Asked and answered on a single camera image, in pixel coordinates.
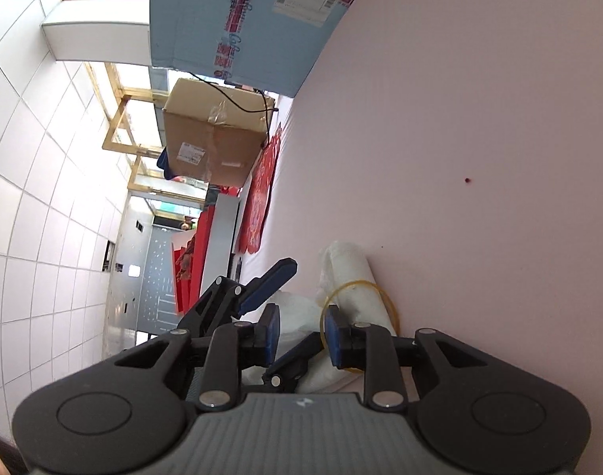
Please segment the white fabric shopping bag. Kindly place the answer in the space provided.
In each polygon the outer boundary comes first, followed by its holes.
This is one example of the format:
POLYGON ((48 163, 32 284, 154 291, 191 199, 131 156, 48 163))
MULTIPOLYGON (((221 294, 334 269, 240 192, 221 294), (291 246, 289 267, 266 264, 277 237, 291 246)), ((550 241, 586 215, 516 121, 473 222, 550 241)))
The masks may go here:
POLYGON ((370 271, 352 272, 341 280, 341 265, 348 254, 327 254, 333 283, 320 302, 277 291, 259 318, 240 319, 238 326, 253 325, 277 342, 266 351, 274 354, 262 368, 255 361, 242 371, 247 390, 265 396, 314 397, 336 392, 363 377, 363 405, 372 410, 396 410, 407 404, 407 391, 395 348, 395 330, 382 301, 383 292, 370 271))

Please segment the red patterned bag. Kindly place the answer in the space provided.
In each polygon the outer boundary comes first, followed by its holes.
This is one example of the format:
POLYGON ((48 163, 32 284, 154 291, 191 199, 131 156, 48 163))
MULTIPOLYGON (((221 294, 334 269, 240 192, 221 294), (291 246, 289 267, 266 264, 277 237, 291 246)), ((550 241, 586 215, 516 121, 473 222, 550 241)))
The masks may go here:
POLYGON ((226 188, 204 210, 185 245, 173 247, 176 308, 184 315, 212 281, 228 271, 232 256, 259 251, 274 171, 281 146, 281 130, 269 139, 251 174, 249 189, 226 188))

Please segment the brown box beside table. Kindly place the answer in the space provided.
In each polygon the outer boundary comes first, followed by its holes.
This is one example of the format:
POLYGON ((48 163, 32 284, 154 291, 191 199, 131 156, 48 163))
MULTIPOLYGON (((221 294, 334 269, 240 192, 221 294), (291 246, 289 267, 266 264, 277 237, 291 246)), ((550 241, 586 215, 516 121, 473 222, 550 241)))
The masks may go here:
POLYGON ((240 186, 269 136, 274 99, 180 78, 163 108, 166 168, 216 186, 240 186))

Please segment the large blue cardboard box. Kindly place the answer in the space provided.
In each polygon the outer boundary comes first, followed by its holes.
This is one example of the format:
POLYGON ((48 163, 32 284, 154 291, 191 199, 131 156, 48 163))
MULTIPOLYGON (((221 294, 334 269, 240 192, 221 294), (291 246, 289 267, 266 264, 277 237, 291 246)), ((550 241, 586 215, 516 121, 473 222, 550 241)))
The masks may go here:
POLYGON ((150 0, 153 65, 292 98, 354 0, 150 0))

